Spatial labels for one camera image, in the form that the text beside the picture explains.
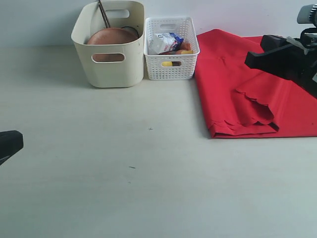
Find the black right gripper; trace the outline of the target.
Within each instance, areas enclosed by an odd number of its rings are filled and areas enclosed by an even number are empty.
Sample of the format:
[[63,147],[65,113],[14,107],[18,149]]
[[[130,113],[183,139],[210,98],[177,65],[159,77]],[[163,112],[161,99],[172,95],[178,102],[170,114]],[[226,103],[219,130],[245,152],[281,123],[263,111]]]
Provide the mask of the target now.
[[248,52],[245,65],[292,80],[317,97],[317,30],[307,28],[299,38],[263,35],[264,53]]

